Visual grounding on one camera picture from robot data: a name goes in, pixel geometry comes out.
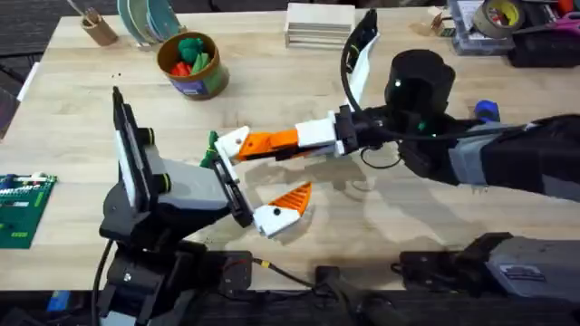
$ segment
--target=circuit board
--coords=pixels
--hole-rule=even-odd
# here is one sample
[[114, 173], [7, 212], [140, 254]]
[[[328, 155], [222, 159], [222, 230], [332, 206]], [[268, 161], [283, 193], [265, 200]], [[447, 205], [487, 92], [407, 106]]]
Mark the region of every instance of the circuit board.
[[[7, 176], [0, 175], [0, 181]], [[30, 248], [36, 227], [56, 183], [56, 176], [43, 181], [20, 181], [30, 176], [15, 176], [8, 188], [0, 188], [0, 248]]]

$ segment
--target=wooden tabletop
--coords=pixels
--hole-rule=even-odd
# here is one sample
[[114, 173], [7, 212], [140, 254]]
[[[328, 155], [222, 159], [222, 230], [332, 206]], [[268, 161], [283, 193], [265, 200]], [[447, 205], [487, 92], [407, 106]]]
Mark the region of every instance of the wooden tabletop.
[[[478, 100], [500, 106], [502, 120], [521, 123], [578, 112], [578, 69], [514, 69], [499, 57], [460, 57], [450, 41], [415, 34], [409, 25], [424, 8], [379, 10], [382, 37], [372, 52], [363, 105], [384, 103], [392, 57], [426, 48], [439, 53], [457, 78], [448, 113], [467, 117]], [[2, 173], [55, 174], [54, 188], [30, 250], [0, 251], [0, 289], [89, 289], [105, 239], [102, 201], [117, 180], [111, 88], [118, 85], [142, 127], [156, 131], [161, 156], [197, 165], [208, 132], [244, 125], [277, 130], [322, 118], [343, 103], [339, 52], [285, 48], [285, 13], [184, 14], [190, 30], [209, 34], [231, 73], [215, 99], [190, 101], [156, 65], [155, 52], [137, 50], [117, 16], [121, 36], [100, 48], [64, 17], [29, 92], [0, 145]], [[377, 164], [395, 159], [386, 149]], [[325, 161], [258, 160], [236, 167], [255, 206], [305, 181], [314, 189], [302, 221], [277, 241], [228, 216], [189, 239], [212, 249], [250, 250], [302, 277], [318, 264], [337, 264], [361, 286], [401, 288], [389, 272], [401, 250], [460, 249], [486, 232], [546, 239], [580, 239], [579, 204], [491, 188], [474, 193], [414, 176], [399, 165], [367, 168], [357, 154]], [[253, 286], [297, 285], [256, 267]]]

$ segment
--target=orange plastic piece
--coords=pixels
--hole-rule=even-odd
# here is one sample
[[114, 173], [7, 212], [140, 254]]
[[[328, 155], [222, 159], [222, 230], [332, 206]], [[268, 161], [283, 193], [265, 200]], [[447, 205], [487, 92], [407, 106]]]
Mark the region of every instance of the orange plastic piece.
[[278, 149], [298, 146], [298, 131], [285, 130], [276, 133], [256, 132], [247, 136], [237, 159], [245, 160], [249, 156], [266, 154]]
[[302, 216], [302, 214], [305, 213], [306, 207], [308, 206], [308, 202], [310, 201], [311, 193], [312, 193], [312, 182], [306, 182], [300, 187], [274, 200], [269, 205], [281, 208], [294, 209], [298, 211], [300, 216]]

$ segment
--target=orange and white object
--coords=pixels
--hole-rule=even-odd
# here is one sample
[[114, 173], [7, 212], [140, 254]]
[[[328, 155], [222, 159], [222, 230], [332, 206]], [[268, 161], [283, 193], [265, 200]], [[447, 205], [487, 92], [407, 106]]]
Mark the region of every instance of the orange and white object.
[[[272, 157], [285, 150], [296, 153], [291, 158], [343, 155], [344, 146], [336, 138], [335, 123], [334, 112], [329, 111], [324, 119], [297, 123], [290, 130], [251, 133], [249, 127], [242, 127], [221, 136], [215, 147], [224, 162], [224, 168], [232, 180], [239, 183], [233, 167], [234, 162]], [[312, 185], [308, 183], [254, 210], [252, 216], [258, 230], [271, 237], [298, 221], [308, 205], [311, 189]], [[247, 199], [245, 200], [247, 206], [251, 207]]]

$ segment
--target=wooden block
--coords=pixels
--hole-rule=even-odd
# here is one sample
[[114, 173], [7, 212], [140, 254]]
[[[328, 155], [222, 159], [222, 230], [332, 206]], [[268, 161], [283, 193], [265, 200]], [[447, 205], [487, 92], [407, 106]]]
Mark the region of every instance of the wooden block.
[[354, 29], [353, 5], [288, 4], [286, 47], [341, 48]]

